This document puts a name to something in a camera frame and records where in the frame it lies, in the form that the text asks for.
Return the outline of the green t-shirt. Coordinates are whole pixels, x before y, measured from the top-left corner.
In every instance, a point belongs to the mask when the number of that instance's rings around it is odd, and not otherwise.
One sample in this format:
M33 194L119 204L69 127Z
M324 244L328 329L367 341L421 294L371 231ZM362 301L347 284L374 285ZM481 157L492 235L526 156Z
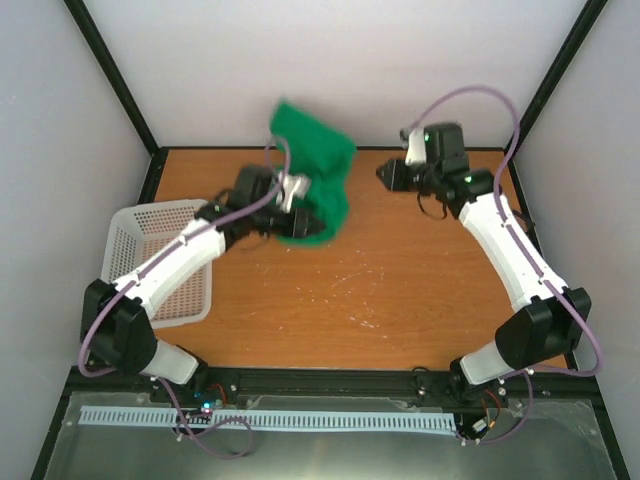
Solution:
M318 234L287 242L309 248L329 243L349 214L346 182L356 155L354 141L287 100L276 105L269 129L277 148L291 154L289 173L310 180L305 196L295 199L293 205L310 209L325 225Z

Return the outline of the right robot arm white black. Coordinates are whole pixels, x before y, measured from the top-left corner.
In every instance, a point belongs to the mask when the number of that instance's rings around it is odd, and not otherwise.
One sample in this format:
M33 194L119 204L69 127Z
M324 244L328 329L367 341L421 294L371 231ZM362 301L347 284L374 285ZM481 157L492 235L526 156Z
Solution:
M578 346L592 302L572 289L542 258L518 223L499 181L473 169L463 131L453 122L402 130L403 158L376 175L391 192L433 197L477 241L497 272L513 314L482 348L451 363L450 391L459 400L516 372L530 374Z

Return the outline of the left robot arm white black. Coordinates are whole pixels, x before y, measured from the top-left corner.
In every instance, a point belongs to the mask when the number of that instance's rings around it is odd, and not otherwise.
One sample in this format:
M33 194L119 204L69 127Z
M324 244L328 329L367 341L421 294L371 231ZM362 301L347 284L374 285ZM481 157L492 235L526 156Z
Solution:
M324 222L309 207L297 207L310 179L265 166L244 166L233 187L202 205L193 219L159 252L108 283L97 279L85 290L78 367L87 377L119 371L172 382L186 402L201 400L208 378L202 360L159 340L151 325L161 306L194 273L253 232L289 239L321 233ZM95 355L106 363L89 369Z

